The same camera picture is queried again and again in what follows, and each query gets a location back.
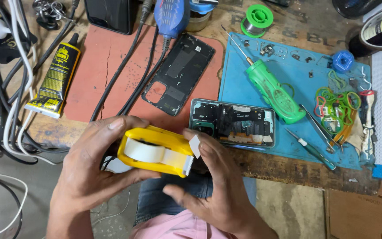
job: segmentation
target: blue air blower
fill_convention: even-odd
[[[154,18],[163,36],[163,50],[169,48],[170,40],[176,39],[190,20],[189,0],[157,0]]]

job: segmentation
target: solder wire spool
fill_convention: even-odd
[[[255,4],[247,9],[246,17],[241,21],[241,30],[249,37],[259,38],[272,22],[272,11],[266,6]]]

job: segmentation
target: brown bottle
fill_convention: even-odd
[[[371,24],[370,27],[365,28],[362,32],[362,37],[372,45],[382,46],[382,19]],[[371,48],[365,45],[360,40],[360,36],[357,35],[350,40],[349,51],[352,52],[354,57],[358,58],[370,56],[375,52],[379,52],[380,49]]]

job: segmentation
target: blue silicone repair mat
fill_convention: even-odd
[[[348,84],[349,78],[358,80],[359,85],[365,89],[369,87],[369,84],[363,81],[361,72],[363,66],[364,73],[366,74],[365,78],[370,82],[371,68],[366,64],[355,62],[349,72],[346,74],[337,74],[347,82],[345,88],[338,90],[334,81],[328,79],[328,72],[331,71],[331,68],[328,68],[328,66],[331,67],[331,56],[263,39],[254,39],[237,33],[231,33],[231,37],[234,38],[237,44],[240,44],[241,49],[253,62],[262,59],[280,83],[291,84],[295,91],[294,100],[297,104],[304,105],[319,122],[320,118],[313,114],[313,109],[316,106],[315,92],[317,89],[322,86],[328,86],[334,93],[352,91],[352,87]],[[245,40],[249,41],[249,46],[244,46]],[[273,49],[275,53],[270,57],[268,57],[268,54],[264,56],[260,55],[261,46],[264,47],[268,44],[274,45]],[[219,101],[271,108],[262,99],[262,95],[258,90],[251,84],[250,79],[245,73],[248,67],[249,64],[246,62],[242,53],[231,39],[229,39],[226,47]],[[312,72],[312,78],[309,77],[309,72]],[[341,149],[335,146],[335,154],[327,153],[325,151],[325,142],[321,140],[306,117],[292,125],[286,125],[277,117],[276,144],[273,148],[266,148],[264,150],[265,153],[319,162],[319,160],[310,155],[295,138],[292,138],[285,128],[295,132],[299,137],[312,144],[319,152],[325,155],[327,159],[334,162],[336,166],[361,170],[359,157],[353,146],[345,144],[347,148],[343,148],[344,152],[341,152]]]

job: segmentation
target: screwdriver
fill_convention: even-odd
[[[315,156],[317,159],[319,159],[321,162],[323,162],[329,169],[335,170],[336,166],[328,161],[318,150],[316,150],[312,145],[308,144],[306,141],[304,141],[302,138],[299,138],[297,135],[295,135],[293,132],[291,132],[289,129],[286,128],[288,133],[293,135],[294,138],[297,139],[297,142],[299,142],[303,147],[313,156]]]
[[[300,106],[293,100],[288,92],[282,87],[275,75],[272,74],[262,60],[253,62],[229,35],[226,29],[226,34],[231,38],[235,45],[240,49],[241,53],[245,56],[246,61],[250,64],[246,73],[250,81],[260,91],[263,99],[272,106],[273,110],[278,116],[283,119],[286,124],[293,124],[299,121],[306,115],[306,111],[301,109]]]

